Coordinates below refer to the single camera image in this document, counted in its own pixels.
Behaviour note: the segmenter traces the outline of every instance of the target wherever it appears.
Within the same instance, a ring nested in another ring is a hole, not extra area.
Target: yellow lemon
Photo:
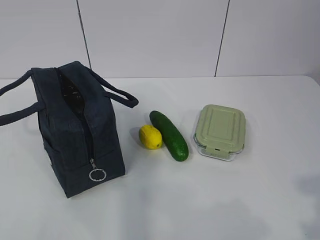
[[[159,149],[162,146],[162,135],[152,125],[144,125],[140,128],[139,139],[147,149]]]

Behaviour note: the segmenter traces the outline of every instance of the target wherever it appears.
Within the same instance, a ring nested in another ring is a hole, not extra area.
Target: green cucumber
[[[176,161],[185,161],[189,156],[188,145],[176,126],[159,111],[150,112],[149,117],[152,125],[160,131],[171,156]]]

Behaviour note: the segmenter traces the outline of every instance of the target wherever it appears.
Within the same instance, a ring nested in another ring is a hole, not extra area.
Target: white wall
[[[0,79],[74,60],[88,64],[75,0],[1,1]]]
[[[320,0],[230,0],[217,76],[320,81]]]
[[[80,0],[103,77],[213,76],[228,0]]]

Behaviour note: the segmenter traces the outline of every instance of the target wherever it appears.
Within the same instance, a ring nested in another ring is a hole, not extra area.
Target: insulated bag
[[[0,126],[38,112],[44,149],[67,198],[124,175],[111,99],[130,108],[138,100],[78,61],[58,68],[32,68],[0,89],[0,96],[29,77],[38,102],[0,116]],[[102,85],[117,94],[105,91]]]

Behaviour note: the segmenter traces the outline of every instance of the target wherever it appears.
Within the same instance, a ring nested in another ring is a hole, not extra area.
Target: green lid
[[[245,144],[246,119],[242,111],[225,106],[207,105],[200,114],[195,138],[213,157],[227,159],[241,152]]]

